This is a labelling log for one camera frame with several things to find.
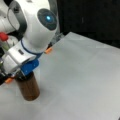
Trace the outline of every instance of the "orange component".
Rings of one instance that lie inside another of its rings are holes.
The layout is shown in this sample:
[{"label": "orange component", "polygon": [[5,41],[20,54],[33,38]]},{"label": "orange component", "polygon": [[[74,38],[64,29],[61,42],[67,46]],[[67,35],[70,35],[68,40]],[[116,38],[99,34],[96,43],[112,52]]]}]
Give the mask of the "orange component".
[{"label": "orange component", "polygon": [[52,50],[53,50],[52,47],[48,48],[48,49],[45,51],[45,54],[49,54],[49,53],[51,53]]},{"label": "orange component", "polygon": [[13,80],[14,80],[14,78],[8,78],[8,79],[5,81],[5,83],[6,83],[6,84],[10,84]]}]

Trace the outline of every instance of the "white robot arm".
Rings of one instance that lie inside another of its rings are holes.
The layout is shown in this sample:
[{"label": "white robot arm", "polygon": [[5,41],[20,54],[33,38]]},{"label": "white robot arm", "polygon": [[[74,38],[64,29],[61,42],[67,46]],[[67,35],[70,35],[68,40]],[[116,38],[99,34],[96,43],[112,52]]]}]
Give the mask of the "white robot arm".
[{"label": "white robot arm", "polygon": [[2,69],[7,74],[17,69],[23,70],[25,75],[29,74],[30,71],[24,69],[24,66],[40,57],[56,33],[57,19],[50,11],[48,0],[39,0],[39,3],[36,6],[31,0],[14,0],[6,8],[3,0],[0,0],[0,5],[7,9],[7,15],[2,15],[0,6],[0,32],[17,31],[23,35],[22,40],[10,48],[2,58]]}]

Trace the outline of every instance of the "brown cup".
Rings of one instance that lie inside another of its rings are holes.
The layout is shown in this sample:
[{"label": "brown cup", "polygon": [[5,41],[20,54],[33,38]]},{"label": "brown cup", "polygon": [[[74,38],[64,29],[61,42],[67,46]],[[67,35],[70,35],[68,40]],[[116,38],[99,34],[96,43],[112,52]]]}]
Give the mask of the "brown cup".
[{"label": "brown cup", "polygon": [[33,101],[38,98],[40,90],[33,72],[24,78],[17,78],[16,81],[25,100]]}]

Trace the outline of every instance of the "brown object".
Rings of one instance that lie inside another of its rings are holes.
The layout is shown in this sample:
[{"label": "brown object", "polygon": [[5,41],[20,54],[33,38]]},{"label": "brown object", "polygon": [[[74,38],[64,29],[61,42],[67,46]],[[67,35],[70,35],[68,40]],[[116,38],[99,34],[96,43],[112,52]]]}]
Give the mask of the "brown object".
[{"label": "brown object", "polygon": [[16,81],[25,100],[32,101],[38,98],[40,91],[33,72],[26,78],[17,78]]}]

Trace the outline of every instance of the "white table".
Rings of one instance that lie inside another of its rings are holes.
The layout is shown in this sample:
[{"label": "white table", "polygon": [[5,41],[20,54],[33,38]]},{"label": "white table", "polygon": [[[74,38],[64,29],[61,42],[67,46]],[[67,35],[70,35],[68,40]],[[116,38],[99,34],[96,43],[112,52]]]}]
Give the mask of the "white table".
[{"label": "white table", "polygon": [[27,102],[15,82],[1,86],[0,120],[119,119],[119,49],[69,33],[40,61],[40,97]]}]

